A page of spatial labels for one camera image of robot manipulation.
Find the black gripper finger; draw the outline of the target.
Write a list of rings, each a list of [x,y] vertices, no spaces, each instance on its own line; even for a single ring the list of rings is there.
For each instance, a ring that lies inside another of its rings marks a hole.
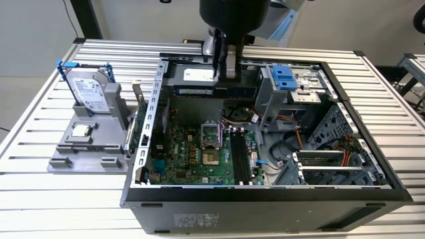
[[[213,77],[216,80],[213,87],[213,97],[226,98],[226,86],[229,84],[226,73],[226,57],[228,57],[228,42],[221,30],[213,30]]]
[[[240,58],[242,53],[242,38],[226,38],[226,80],[230,83],[241,81]]]

